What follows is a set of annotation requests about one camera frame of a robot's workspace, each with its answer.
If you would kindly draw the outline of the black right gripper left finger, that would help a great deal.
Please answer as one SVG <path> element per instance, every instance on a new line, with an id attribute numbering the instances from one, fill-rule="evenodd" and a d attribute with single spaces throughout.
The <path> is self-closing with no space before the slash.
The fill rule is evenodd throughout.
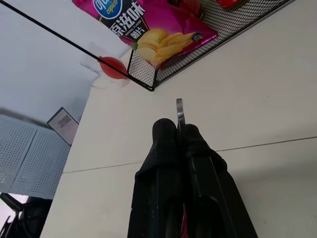
<path id="1" fill-rule="evenodd" d="M 157 120 L 153 144 L 135 174 L 129 238 L 181 238 L 183 199 L 176 126 Z"/>

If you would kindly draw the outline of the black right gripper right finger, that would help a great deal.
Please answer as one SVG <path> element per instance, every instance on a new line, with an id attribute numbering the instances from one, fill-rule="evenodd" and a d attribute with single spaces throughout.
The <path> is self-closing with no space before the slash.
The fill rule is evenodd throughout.
<path id="1" fill-rule="evenodd" d="M 186 125 L 187 231 L 189 238 L 258 238 L 227 163 Z"/>

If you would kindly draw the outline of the metal spoon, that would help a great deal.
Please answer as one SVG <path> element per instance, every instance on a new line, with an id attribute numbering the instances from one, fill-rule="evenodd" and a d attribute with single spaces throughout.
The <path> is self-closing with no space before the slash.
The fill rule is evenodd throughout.
<path id="1" fill-rule="evenodd" d="M 176 99 L 176 109 L 177 109 L 177 141 L 179 144 L 179 149 L 183 154 L 186 148 L 186 121 L 183 109 L 183 99 Z"/>

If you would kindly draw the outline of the white perforated panel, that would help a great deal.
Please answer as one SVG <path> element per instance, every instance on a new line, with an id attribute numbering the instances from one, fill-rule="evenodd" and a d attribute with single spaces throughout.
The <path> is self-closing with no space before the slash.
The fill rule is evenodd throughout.
<path id="1" fill-rule="evenodd" d="M 53 199 L 69 151 L 53 130 L 0 115 L 0 192 Z"/>

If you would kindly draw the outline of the pink potato chips bag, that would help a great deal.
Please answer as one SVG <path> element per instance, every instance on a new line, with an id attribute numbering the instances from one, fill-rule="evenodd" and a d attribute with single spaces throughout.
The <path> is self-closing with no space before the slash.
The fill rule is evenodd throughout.
<path id="1" fill-rule="evenodd" d="M 72 0 L 154 67 L 217 37 L 192 12 L 167 0 Z"/>

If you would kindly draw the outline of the black chair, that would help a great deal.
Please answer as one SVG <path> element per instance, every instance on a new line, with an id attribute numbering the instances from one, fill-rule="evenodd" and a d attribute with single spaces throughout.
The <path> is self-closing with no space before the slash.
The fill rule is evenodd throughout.
<path id="1" fill-rule="evenodd" d="M 13 220 L 7 218 L 0 230 L 0 238 L 40 238 L 49 210 L 51 199 L 29 197 L 21 203 L 8 193 L 1 193 L 2 200 L 15 212 Z"/>

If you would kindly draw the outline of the red snack package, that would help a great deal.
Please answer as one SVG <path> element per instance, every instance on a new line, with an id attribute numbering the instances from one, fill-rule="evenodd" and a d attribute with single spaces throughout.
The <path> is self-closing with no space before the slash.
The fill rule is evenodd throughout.
<path id="1" fill-rule="evenodd" d="M 167 0 L 169 4 L 192 12 L 196 17 L 201 18 L 203 10 L 200 0 Z"/>

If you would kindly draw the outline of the red object in basket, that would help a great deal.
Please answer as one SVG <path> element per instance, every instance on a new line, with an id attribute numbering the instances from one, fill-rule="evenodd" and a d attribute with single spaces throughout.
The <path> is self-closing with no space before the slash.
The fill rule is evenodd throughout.
<path id="1" fill-rule="evenodd" d="M 240 0 L 215 0 L 223 9 L 230 9 L 239 4 Z"/>

